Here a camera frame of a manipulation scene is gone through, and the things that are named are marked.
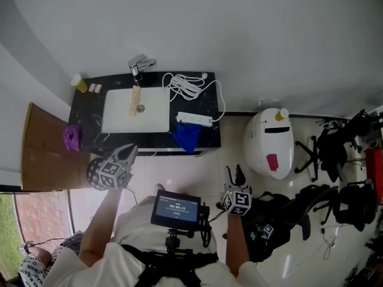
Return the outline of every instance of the sink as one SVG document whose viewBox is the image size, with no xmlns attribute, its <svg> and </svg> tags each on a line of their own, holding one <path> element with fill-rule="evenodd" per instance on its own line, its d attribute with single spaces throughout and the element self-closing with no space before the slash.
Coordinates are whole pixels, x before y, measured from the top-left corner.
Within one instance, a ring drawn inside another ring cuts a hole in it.
<svg viewBox="0 0 383 287">
<path fill-rule="evenodd" d="M 158 133 L 169 131 L 170 92 L 163 87 L 141 88 L 143 112 L 128 114 L 132 89 L 107 92 L 101 133 Z"/>
</svg>

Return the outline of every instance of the yellow cup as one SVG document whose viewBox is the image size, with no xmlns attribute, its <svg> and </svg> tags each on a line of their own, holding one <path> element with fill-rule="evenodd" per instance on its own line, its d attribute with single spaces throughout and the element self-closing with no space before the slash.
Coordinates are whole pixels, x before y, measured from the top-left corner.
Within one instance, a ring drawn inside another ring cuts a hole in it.
<svg viewBox="0 0 383 287">
<path fill-rule="evenodd" d="M 277 121 L 282 121 L 283 119 L 288 118 L 288 115 L 289 115 L 288 110 L 285 109 L 285 108 L 282 108 L 282 109 L 279 111 L 279 113 L 277 113 L 277 114 L 275 115 L 275 119 L 276 119 Z"/>
<path fill-rule="evenodd" d="M 82 93 L 88 90 L 88 86 L 86 86 L 86 83 L 84 82 L 83 78 L 79 74 L 75 74 L 73 76 L 71 85 L 76 87 Z"/>
</svg>

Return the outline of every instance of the white wall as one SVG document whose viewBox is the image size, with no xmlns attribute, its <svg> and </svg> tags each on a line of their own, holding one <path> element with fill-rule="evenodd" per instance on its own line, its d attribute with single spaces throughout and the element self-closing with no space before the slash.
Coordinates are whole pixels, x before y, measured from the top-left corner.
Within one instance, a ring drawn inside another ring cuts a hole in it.
<svg viewBox="0 0 383 287">
<path fill-rule="evenodd" d="M 27 100 L 12 92 L 0 81 L 0 170 L 20 172 L 23 129 L 28 105 Z"/>
<path fill-rule="evenodd" d="M 0 61 L 0 80 L 7 89 L 26 103 L 34 103 L 57 118 L 68 122 L 71 107 L 31 76 L 1 44 Z"/>
<path fill-rule="evenodd" d="M 38 40 L 14 0 L 0 0 L 0 26 L 0 44 L 42 86 L 70 105 L 70 76 Z"/>
<path fill-rule="evenodd" d="M 0 183 L 1 185 L 20 186 L 22 183 L 21 173 L 0 170 Z"/>
<path fill-rule="evenodd" d="M 383 0 L 14 0 L 69 75 L 215 71 L 228 111 L 279 99 L 349 115 L 382 104 Z"/>
</svg>

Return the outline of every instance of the black marble countertop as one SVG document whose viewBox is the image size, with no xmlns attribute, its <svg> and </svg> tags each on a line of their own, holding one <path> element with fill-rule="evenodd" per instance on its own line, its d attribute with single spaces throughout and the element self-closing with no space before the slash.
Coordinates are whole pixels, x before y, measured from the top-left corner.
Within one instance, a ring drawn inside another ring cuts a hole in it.
<svg viewBox="0 0 383 287">
<path fill-rule="evenodd" d="M 139 82 L 141 88 L 162 86 L 162 77 L 166 72 L 142 73 Z M 173 75 L 183 74 L 188 77 L 200 77 L 201 72 L 172 72 Z M 206 85 L 215 80 L 213 72 L 208 72 L 205 80 Z M 165 85 L 170 82 L 171 76 L 165 78 Z M 138 144 L 140 151 L 177 151 L 180 146 L 172 137 L 177 129 L 176 116 L 178 112 L 189 112 L 192 114 L 209 115 L 213 119 L 220 116 L 218 112 L 217 91 L 215 84 L 210 85 L 196 100 L 186 101 L 178 95 L 170 103 L 169 131 L 166 133 L 101 133 L 102 116 L 104 113 L 105 98 L 109 90 L 132 88 L 133 76 L 131 74 L 109 75 L 105 77 L 85 79 L 87 86 L 101 84 L 100 94 L 86 91 L 81 93 L 76 90 L 69 125 L 78 124 L 81 127 L 81 147 L 98 150 L 99 152 L 114 149 L 125 144 Z M 219 148 L 221 147 L 220 125 L 214 123 L 210 128 L 202 127 L 197 142 L 197 148 Z"/>
</svg>

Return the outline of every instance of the white shirt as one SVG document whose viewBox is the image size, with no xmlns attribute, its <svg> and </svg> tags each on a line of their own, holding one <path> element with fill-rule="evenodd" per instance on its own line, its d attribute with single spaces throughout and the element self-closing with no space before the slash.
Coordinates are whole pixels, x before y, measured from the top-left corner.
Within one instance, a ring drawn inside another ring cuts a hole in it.
<svg viewBox="0 0 383 287">
<path fill-rule="evenodd" d="M 131 245 L 142 251 L 165 252 L 167 228 L 150 224 L 154 197 L 149 197 L 135 206 L 130 212 L 122 214 L 117 220 L 114 242 L 107 244 L 104 257 L 92 267 L 86 266 L 75 252 L 63 248 L 55 264 L 44 280 L 43 287 L 97 286 L 97 287 L 134 287 L 145 265 L 120 245 Z M 213 253 L 217 244 L 212 235 L 208 248 L 202 245 L 200 234 L 194 238 L 178 236 L 181 249 L 193 249 L 193 253 Z M 201 286 L 252 286 L 267 287 L 253 262 L 246 262 L 239 268 L 237 279 L 229 268 L 221 262 L 206 265 L 195 270 L 201 280 Z M 156 286 L 182 287 L 183 283 L 173 277 L 163 277 Z"/>
</svg>

